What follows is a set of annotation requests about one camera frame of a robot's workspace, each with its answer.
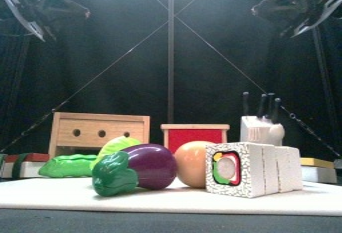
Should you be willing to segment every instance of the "toy lettuce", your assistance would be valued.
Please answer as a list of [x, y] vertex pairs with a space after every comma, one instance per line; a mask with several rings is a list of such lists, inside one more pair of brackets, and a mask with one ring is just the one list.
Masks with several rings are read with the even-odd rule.
[[89, 164], [96, 155], [65, 155], [47, 160], [38, 170], [38, 175], [50, 178], [92, 176]]
[[93, 169], [93, 166], [98, 161], [104, 158], [104, 156], [110, 155], [112, 153], [140, 144], [140, 141], [134, 138], [129, 137], [129, 133], [124, 133], [122, 136], [113, 138], [110, 141], [105, 143], [102, 146], [96, 160], [90, 163], [90, 169]]

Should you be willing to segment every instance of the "yellow object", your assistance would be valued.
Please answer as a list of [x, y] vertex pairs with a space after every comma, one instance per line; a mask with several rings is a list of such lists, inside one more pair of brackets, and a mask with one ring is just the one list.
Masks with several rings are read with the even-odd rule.
[[320, 160], [312, 157], [301, 157], [300, 164], [303, 166], [315, 166], [333, 169], [333, 163], [325, 160]]

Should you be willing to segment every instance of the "red box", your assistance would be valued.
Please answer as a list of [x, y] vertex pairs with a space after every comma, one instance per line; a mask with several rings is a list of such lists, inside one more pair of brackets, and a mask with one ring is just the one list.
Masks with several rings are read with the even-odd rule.
[[162, 124], [164, 146], [174, 153], [190, 141], [225, 143], [228, 129], [225, 124]]

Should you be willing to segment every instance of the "metal pole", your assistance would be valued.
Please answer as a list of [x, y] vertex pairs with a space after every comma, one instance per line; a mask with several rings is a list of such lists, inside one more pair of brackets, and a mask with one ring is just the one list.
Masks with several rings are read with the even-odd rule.
[[166, 122], [173, 123], [173, 49], [174, 49], [174, 0], [168, 0], [168, 107]]

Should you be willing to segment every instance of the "knife block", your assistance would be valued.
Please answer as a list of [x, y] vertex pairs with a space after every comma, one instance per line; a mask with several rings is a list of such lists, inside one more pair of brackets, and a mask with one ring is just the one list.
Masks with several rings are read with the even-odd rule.
[[272, 124], [256, 116], [240, 118], [240, 142], [252, 142], [281, 146], [284, 129], [281, 124]]
[[124, 132], [141, 143], [149, 141], [149, 116], [54, 112], [49, 157], [78, 150], [100, 150]]

